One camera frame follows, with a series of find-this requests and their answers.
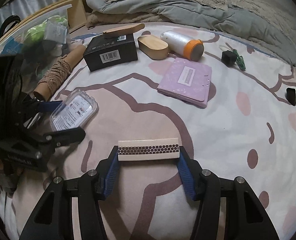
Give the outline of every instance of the green clothespin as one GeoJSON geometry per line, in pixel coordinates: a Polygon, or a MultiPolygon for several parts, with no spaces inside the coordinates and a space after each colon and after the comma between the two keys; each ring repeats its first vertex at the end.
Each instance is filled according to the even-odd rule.
{"type": "Polygon", "coordinates": [[[238,67],[240,68],[240,70],[245,71],[246,70],[246,65],[244,64],[243,57],[239,56],[236,49],[233,49],[232,52],[237,55],[236,63],[238,65],[238,67]]]}

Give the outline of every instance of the purple notebook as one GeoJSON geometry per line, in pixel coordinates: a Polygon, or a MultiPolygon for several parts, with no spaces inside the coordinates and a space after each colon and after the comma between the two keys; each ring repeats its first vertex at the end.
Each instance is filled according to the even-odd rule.
{"type": "Polygon", "coordinates": [[[211,67],[176,58],[161,80],[157,91],[197,106],[206,107],[211,81],[211,67]]]}

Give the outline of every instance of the patterned bedspread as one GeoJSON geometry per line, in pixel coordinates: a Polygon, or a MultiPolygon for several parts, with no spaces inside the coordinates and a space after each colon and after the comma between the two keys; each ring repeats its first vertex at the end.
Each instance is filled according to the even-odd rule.
{"type": "MultiPolygon", "coordinates": [[[[12,240],[55,176],[81,176],[107,158],[118,140],[173,137],[202,168],[222,178],[243,176],[280,239],[291,238],[296,231],[296,106],[285,99],[285,91],[296,88],[296,69],[212,32],[159,25],[147,26],[135,38],[167,30],[204,42],[200,62],[212,68],[207,108],[157,93],[175,56],[153,61],[138,49],[138,61],[92,73],[82,60],[53,100],[79,88],[96,99],[99,111],[85,126],[82,143],[56,151],[48,173],[25,171],[13,196],[0,191],[12,240]],[[231,48],[244,57],[246,72],[221,63],[222,51],[231,48]]],[[[189,239],[198,205],[186,198],[173,160],[122,163],[112,195],[100,202],[108,238],[131,240],[189,239]]],[[[78,240],[76,201],[73,222],[78,240]]]]}

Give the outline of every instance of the silver bolt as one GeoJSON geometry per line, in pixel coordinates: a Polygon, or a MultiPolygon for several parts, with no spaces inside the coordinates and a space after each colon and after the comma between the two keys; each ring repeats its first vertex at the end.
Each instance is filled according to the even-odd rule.
{"type": "Polygon", "coordinates": [[[237,181],[238,181],[240,184],[242,184],[242,183],[244,183],[244,178],[243,178],[243,177],[238,177],[238,178],[237,178],[237,181]]]}
{"type": "Polygon", "coordinates": [[[37,153],[36,153],[36,158],[37,158],[37,159],[40,159],[41,157],[42,157],[42,153],[41,153],[41,152],[37,152],[37,153]]]}
{"type": "Polygon", "coordinates": [[[90,170],[87,172],[89,176],[95,176],[97,174],[96,170],[90,170]]]}
{"type": "Polygon", "coordinates": [[[205,176],[209,176],[211,174],[211,171],[210,170],[202,170],[201,173],[205,176]]]}
{"type": "Polygon", "coordinates": [[[61,182],[61,177],[56,177],[56,178],[54,179],[54,182],[55,182],[56,184],[58,184],[59,182],[61,182]]]}

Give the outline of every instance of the orange tape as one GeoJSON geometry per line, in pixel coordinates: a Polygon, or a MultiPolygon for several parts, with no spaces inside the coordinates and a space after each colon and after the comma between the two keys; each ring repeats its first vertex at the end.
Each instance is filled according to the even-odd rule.
{"type": "Polygon", "coordinates": [[[191,60],[190,56],[191,56],[191,52],[193,50],[193,48],[198,45],[198,44],[203,44],[203,42],[201,40],[191,40],[189,41],[186,46],[184,47],[184,57],[191,60]]]}

